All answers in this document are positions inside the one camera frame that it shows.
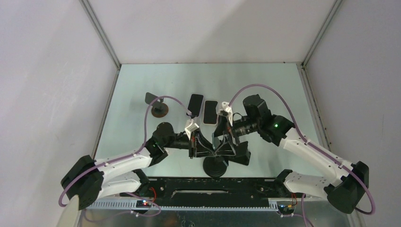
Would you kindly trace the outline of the black round base phone stand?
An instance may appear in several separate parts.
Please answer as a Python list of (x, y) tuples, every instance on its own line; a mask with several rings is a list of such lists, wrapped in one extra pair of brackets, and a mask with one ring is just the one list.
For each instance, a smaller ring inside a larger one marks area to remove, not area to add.
[(206, 157), (202, 163), (203, 171), (211, 178), (220, 178), (228, 168), (228, 161), (223, 157)]

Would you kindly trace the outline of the phone with cream case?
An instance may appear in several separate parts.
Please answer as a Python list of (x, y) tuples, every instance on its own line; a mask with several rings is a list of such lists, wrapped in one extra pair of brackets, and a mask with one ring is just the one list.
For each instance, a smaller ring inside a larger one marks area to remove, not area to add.
[(204, 103), (203, 123), (207, 125), (216, 125), (218, 120), (217, 115), (218, 102), (214, 100), (206, 100)]

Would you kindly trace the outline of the phone with lilac case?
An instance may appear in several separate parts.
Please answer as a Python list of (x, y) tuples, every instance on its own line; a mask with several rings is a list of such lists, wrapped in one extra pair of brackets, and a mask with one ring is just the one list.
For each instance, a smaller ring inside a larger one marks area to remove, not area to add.
[(191, 118), (199, 117), (203, 105), (204, 95), (191, 94), (188, 110), (191, 112), (189, 116)]

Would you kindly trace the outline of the black phone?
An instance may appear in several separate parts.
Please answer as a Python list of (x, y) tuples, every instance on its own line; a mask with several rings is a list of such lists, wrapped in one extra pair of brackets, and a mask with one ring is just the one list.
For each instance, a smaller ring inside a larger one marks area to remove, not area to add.
[(216, 136), (215, 133), (212, 133), (212, 146), (214, 151), (219, 150), (225, 142), (224, 136)]

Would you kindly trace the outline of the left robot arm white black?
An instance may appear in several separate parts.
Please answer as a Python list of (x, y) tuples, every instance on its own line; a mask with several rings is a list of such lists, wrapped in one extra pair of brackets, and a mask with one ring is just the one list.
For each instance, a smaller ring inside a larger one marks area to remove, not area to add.
[(191, 158), (214, 153), (212, 143), (202, 135), (197, 124), (190, 122), (185, 131), (175, 133), (170, 123), (160, 123), (138, 151), (103, 159), (82, 156), (61, 180), (63, 192), (59, 205), (65, 206), (62, 202), (65, 196), (69, 199), (78, 196), (79, 210), (115, 194), (133, 192), (138, 197), (146, 196), (149, 183), (143, 169), (163, 161), (170, 148), (188, 150)]

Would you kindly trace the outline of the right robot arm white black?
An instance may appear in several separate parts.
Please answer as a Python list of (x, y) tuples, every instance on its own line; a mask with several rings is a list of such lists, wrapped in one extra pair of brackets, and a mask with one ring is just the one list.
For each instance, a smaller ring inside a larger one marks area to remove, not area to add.
[(304, 193), (326, 199), (337, 210), (350, 214), (369, 188), (369, 167), (362, 161), (352, 163), (314, 143), (295, 124), (281, 115), (272, 114), (259, 95), (243, 100), (246, 116), (233, 120), (228, 102), (219, 105), (217, 114), (229, 135), (240, 137), (253, 132), (306, 160), (322, 175), (303, 175), (285, 169), (276, 178), (275, 192), (286, 198), (292, 193)]

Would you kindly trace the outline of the black folding phone stand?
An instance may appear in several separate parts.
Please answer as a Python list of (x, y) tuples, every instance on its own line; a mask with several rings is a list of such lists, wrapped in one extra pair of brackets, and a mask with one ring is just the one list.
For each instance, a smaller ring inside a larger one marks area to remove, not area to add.
[(248, 149), (248, 142), (241, 142), (235, 149), (236, 155), (231, 156), (229, 161), (248, 166), (250, 162), (251, 153)]

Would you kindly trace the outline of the grey stand wooden round base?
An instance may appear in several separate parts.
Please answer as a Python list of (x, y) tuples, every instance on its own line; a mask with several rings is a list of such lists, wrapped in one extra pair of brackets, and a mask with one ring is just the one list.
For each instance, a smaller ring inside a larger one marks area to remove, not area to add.
[[(155, 98), (157, 98), (156, 95), (147, 92), (145, 94), (145, 103), (150, 104)], [(151, 114), (156, 117), (156, 118), (162, 118), (165, 117), (168, 114), (169, 108), (168, 106), (164, 103), (164, 99), (160, 98), (156, 100), (153, 104), (151, 104)]]

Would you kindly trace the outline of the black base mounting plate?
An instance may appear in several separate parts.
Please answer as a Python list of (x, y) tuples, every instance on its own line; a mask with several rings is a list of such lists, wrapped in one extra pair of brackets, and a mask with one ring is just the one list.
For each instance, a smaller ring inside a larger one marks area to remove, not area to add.
[(156, 196), (162, 207), (261, 208), (271, 199), (302, 194), (290, 192), (275, 178), (150, 177), (142, 197)]

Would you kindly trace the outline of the left circuit board with LEDs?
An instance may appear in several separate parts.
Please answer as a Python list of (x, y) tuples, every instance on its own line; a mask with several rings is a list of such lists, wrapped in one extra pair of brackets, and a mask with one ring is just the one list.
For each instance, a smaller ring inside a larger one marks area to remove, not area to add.
[(141, 209), (150, 209), (153, 208), (153, 204), (151, 201), (148, 200), (137, 200), (136, 201), (136, 208), (141, 208)]

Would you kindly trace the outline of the circuit board with leds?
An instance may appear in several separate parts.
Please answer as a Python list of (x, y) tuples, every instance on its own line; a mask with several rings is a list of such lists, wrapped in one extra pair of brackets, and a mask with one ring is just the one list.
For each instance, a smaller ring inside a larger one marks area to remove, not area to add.
[(151, 201), (148, 200), (137, 200), (136, 201), (136, 208), (141, 208), (141, 209), (150, 209), (153, 208), (153, 204)]
[(280, 215), (292, 215), (295, 212), (296, 205), (289, 204), (279, 204), (277, 213)]

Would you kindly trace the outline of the right circuit board with LEDs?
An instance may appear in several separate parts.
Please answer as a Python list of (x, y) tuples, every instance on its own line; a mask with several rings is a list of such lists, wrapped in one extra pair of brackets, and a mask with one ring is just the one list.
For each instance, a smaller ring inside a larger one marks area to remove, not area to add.
[(277, 213), (280, 215), (292, 215), (295, 212), (296, 205), (289, 204), (279, 204)]

